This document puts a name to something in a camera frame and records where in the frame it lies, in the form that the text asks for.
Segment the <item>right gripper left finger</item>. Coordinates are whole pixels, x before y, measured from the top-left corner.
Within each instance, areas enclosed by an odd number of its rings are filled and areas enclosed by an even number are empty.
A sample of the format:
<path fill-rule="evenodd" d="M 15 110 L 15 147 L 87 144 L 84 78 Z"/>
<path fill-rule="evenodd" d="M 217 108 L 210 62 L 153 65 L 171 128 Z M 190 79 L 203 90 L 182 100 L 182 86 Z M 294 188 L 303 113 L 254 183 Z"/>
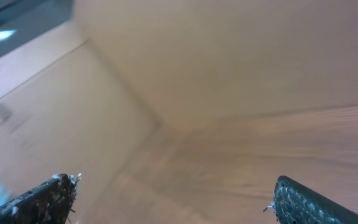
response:
<path fill-rule="evenodd" d="M 0 206 L 0 224 L 65 224 L 78 194 L 77 176 L 55 174 Z"/>

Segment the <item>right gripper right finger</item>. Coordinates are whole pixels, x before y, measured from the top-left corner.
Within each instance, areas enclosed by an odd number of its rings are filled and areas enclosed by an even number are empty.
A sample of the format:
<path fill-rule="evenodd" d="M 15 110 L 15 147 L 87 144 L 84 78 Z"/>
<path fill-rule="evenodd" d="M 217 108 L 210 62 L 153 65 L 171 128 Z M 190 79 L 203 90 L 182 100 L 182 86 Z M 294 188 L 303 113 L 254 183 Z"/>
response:
<path fill-rule="evenodd" d="M 358 224 L 358 214 L 285 176 L 278 177 L 272 209 L 280 224 Z"/>

